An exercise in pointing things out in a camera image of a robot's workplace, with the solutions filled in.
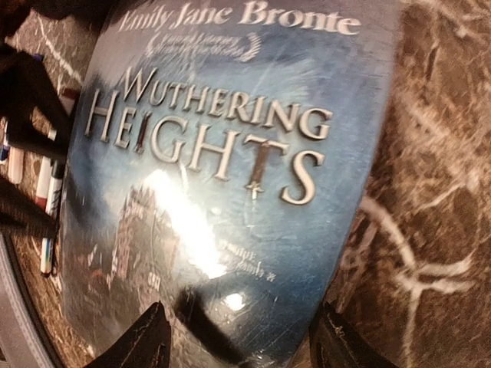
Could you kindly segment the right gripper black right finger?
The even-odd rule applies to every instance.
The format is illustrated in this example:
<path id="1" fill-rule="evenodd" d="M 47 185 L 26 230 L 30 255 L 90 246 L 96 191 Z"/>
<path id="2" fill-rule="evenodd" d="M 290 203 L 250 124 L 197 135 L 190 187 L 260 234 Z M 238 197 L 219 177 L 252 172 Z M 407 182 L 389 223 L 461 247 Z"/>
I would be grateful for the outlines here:
<path id="1" fill-rule="evenodd" d="M 384 366 L 384 358 L 327 301 L 319 304 L 308 333 L 313 367 Z"/>

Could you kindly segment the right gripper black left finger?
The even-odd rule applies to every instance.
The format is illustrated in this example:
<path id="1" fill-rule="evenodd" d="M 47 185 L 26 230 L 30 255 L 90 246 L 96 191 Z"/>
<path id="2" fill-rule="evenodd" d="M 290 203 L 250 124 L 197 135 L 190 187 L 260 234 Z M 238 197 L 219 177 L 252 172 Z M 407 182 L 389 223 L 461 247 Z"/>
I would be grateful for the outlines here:
<path id="1" fill-rule="evenodd" d="M 170 364 L 171 327 L 163 304 L 152 303 L 106 352 L 87 368 L 167 368 Z"/>

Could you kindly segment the Wuthering Heights blue book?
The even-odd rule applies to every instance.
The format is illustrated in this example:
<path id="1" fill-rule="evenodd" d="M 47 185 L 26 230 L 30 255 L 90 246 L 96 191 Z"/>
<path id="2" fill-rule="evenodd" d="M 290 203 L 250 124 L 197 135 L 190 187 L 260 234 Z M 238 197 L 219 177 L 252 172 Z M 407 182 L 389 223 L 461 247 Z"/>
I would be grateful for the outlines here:
<path id="1" fill-rule="evenodd" d="M 371 171 L 395 1 L 117 1 L 64 181 L 64 313 L 103 353 L 153 303 L 173 367 L 286 367 Z"/>

